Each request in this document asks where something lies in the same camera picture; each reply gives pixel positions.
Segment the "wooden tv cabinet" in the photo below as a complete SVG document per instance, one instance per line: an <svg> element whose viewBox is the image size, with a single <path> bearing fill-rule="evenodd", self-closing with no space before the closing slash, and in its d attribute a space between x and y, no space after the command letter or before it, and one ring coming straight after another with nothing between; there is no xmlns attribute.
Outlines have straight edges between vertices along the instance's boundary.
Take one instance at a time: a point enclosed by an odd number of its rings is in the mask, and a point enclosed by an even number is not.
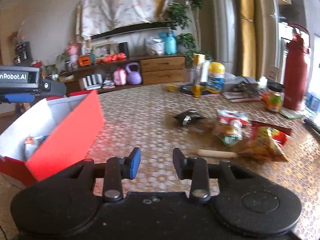
<svg viewBox="0 0 320 240"><path fill-rule="evenodd" d="M96 89L99 93L160 83L183 82L183 55L140 56L68 70L59 76L67 93Z"/></svg>

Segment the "teal detergent bottle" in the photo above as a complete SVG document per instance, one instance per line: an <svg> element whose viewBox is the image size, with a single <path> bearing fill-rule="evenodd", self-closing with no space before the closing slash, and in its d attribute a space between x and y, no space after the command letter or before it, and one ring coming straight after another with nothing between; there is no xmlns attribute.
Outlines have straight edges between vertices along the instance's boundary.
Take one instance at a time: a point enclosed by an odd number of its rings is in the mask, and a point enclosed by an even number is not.
<svg viewBox="0 0 320 240"><path fill-rule="evenodd" d="M166 55L175 55L177 53L177 43L173 31L160 32L159 38L164 42Z"/></svg>

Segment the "white router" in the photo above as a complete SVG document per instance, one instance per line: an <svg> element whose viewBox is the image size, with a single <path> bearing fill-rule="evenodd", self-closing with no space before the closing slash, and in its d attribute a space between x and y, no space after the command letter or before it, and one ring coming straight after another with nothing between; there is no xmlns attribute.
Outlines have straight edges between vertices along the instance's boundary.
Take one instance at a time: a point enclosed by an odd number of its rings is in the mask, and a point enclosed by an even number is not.
<svg viewBox="0 0 320 240"><path fill-rule="evenodd" d="M101 89L103 86L103 78L101 74L87 75L82 78L85 90Z"/></svg>

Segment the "red yellow chip bag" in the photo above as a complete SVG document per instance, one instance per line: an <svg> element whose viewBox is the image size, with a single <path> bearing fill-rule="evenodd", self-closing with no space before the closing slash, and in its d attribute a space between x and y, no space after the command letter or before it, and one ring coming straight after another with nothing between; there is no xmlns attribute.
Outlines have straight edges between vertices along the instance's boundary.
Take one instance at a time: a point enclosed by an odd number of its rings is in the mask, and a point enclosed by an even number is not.
<svg viewBox="0 0 320 240"><path fill-rule="evenodd" d="M264 122L251 122L251 135L240 155L260 161L287 162L282 147L291 138L292 129Z"/></svg>

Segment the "black speaker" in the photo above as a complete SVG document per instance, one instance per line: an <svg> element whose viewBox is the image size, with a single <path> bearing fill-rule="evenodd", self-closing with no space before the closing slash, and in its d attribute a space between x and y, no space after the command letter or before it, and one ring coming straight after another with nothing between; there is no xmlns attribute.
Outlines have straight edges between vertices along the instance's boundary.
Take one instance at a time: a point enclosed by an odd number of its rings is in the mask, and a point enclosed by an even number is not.
<svg viewBox="0 0 320 240"><path fill-rule="evenodd" d="M130 56L129 46L127 42L120 42L118 44L119 53L124 54L126 57Z"/></svg>

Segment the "white red noodle snack bag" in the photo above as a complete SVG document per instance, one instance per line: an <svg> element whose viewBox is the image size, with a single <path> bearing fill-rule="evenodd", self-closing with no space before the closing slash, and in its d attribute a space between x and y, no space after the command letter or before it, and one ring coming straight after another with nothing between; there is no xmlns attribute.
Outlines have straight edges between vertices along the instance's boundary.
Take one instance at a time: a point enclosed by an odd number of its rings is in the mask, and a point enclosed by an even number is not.
<svg viewBox="0 0 320 240"><path fill-rule="evenodd" d="M24 141L24 156L29 160L39 146L48 138L48 135L27 137Z"/></svg>

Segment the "white planter with plant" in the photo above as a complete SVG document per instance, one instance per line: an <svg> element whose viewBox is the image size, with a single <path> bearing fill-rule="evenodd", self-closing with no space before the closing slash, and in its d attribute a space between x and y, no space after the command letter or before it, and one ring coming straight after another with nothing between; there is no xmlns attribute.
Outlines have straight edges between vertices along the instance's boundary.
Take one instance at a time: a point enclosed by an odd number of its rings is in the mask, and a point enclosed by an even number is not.
<svg viewBox="0 0 320 240"><path fill-rule="evenodd" d="M204 0L171 0L165 15L170 29L175 32L178 51L186 57L191 65L194 54L203 54L205 59L212 56L202 50L202 31L200 10Z"/></svg>

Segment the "black pen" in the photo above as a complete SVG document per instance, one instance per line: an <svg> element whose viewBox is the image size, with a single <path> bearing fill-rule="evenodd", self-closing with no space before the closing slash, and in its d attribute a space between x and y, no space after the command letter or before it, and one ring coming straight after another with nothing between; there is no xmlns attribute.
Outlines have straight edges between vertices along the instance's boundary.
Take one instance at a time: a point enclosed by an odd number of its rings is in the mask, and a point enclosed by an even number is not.
<svg viewBox="0 0 320 240"><path fill-rule="evenodd" d="M319 140L319 126L311 119L303 120L304 127L317 139Z"/></svg>

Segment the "yellow small snack packet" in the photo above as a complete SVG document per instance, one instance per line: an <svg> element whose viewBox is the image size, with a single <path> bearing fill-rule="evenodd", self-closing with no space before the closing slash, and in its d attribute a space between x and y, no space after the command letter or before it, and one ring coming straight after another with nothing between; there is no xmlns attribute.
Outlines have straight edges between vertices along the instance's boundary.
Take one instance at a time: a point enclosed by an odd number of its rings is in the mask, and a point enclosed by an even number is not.
<svg viewBox="0 0 320 240"><path fill-rule="evenodd" d="M180 87L174 84L167 84L165 85L165 89L167 92L178 92Z"/></svg>

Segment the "pink bag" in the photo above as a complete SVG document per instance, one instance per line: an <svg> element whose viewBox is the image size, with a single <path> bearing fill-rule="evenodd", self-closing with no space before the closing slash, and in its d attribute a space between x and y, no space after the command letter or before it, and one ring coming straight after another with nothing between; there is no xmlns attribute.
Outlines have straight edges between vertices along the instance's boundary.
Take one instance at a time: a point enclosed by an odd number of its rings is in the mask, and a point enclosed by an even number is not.
<svg viewBox="0 0 320 240"><path fill-rule="evenodd" d="M126 80L127 80L126 70L121 67L118 67L116 71L113 73L113 80L116 86L126 85Z"/></svg>

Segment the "picture frame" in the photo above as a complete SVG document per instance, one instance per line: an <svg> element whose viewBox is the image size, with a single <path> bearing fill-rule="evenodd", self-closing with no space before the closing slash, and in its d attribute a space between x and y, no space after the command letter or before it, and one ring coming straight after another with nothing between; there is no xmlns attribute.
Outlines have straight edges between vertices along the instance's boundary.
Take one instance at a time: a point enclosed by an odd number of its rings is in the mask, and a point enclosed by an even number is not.
<svg viewBox="0 0 320 240"><path fill-rule="evenodd" d="M111 56L114 54L114 42L107 41L92 46L93 54L96 59L103 59L106 56Z"/></svg>

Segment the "floral cloth covered tv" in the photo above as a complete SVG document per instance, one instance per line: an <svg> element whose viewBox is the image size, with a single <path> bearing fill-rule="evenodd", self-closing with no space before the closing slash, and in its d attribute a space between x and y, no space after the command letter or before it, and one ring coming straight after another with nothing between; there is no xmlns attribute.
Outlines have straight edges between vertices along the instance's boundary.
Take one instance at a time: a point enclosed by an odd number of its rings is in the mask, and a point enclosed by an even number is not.
<svg viewBox="0 0 320 240"><path fill-rule="evenodd" d="M78 42L117 28L162 22L170 0L81 0L76 8Z"/></svg>

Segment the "orange label jar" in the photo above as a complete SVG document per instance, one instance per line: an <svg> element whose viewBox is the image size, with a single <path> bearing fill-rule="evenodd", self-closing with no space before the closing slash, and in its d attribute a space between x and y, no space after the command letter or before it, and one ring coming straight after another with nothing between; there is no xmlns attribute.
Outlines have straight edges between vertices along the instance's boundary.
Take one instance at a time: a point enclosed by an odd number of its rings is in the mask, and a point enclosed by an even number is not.
<svg viewBox="0 0 320 240"><path fill-rule="evenodd" d="M271 82L267 85L266 109L273 113L279 113L284 101L285 88L281 83Z"/></svg>

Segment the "dark red water bottle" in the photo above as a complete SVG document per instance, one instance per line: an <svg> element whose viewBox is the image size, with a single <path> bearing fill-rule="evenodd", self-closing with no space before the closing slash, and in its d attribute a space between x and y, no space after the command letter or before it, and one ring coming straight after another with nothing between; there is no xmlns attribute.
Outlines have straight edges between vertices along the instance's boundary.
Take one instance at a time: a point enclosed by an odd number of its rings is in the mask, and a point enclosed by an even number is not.
<svg viewBox="0 0 320 240"><path fill-rule="evenodd" d="M293 111L300 110L308 79L308 64L305 54L309 48L305 46L302 35L292 31L293 38L286 44L288 54L284 75L284 102L283 106Z"/></svg>

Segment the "red and white cardboard box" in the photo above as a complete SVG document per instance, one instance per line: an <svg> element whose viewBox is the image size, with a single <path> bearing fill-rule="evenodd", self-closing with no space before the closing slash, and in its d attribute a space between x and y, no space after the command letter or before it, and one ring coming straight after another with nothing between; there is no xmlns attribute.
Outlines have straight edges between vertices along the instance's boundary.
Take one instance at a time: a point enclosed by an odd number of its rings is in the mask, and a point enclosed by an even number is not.
<svg viewBox="0 0 320 240"><path fill-rule="evenodd" d="M1 174L22 189L85 159L105 123L95 90L67 98L43 99L1 134ZM48 135L29 160L27 137Z"/></svg>

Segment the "black small snack packet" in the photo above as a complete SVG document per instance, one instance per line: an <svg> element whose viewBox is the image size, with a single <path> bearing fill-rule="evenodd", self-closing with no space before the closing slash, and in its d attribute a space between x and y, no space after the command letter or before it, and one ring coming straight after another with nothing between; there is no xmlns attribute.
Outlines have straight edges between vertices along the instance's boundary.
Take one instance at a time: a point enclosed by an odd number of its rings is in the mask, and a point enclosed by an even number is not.
<svg viewBox="0 0 320 240"><path fill-rule="evenodd" d="M197 110L190 109L174 116L180 126L195 124L200 120L206 119L205 116L199 114Z"/></svg>

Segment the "purple kettlebell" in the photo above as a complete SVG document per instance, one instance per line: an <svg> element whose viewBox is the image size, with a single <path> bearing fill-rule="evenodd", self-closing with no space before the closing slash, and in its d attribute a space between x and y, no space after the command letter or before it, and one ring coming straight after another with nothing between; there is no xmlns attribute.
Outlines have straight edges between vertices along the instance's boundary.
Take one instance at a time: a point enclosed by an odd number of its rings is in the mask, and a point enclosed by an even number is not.
<svg viewBox="0 0 320 240"><path fill-rule="evenodd" d="M140 75L140 67L138 62L131 62L125 66L127 72L127 83L129 85L140 85L142 83L142 77Z"/></svg>

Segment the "yellow lid supplement bottle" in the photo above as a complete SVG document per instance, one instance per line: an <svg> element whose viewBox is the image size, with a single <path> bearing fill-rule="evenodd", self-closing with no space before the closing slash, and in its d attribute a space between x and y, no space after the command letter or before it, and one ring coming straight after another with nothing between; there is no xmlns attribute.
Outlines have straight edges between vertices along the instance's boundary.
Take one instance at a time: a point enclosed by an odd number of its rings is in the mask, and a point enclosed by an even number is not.
<svg viewBox="0 0 320 240"><path fill-rule="evenodd" d="M221 93L224 87L225 67L219 62L211 62L208 68L207 90L210 93Z"/></svg>

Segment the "yellow tall snack packet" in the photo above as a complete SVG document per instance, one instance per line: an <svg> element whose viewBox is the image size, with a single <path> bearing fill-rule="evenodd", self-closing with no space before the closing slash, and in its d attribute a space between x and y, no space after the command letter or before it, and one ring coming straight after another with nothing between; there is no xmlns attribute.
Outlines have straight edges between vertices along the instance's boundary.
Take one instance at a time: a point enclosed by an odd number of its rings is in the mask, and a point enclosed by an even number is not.
<svg viewBox="0 0 320 240"><path fill-rule="evenodd" d="M193 53L193 67L195 69L193 85L192 85L192 93L193 96L199 98L202 94L201 92L201 75L202 75L202 67L206 61L206 56L204 54Z"/></svg>

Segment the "beige sausage stick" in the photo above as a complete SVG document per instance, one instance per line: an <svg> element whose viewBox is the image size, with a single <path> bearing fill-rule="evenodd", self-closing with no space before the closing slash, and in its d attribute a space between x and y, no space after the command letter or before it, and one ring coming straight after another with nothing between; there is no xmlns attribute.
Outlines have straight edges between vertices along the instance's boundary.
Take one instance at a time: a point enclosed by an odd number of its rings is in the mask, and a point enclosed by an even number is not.
<svg viewBox="0 0 320 240"><path fill-rule="evenodd" d="M235 152L217 151L217 150L198 150L197 155L203 157L221 158L221 159L233 159L237 158L238 154Z"/></svg>

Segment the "orange alarm clock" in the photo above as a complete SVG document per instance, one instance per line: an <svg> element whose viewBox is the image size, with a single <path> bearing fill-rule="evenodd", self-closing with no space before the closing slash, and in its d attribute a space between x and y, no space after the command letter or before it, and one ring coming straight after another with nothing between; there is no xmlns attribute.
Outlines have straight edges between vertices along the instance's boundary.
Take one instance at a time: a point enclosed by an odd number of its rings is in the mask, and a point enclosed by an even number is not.
<svg viewBox="0 0 320 240"><path fill-rule="evenodd" d="M78 63L80 67L89 66L91 64L91 57L89 55L80 56Z"/></svg>

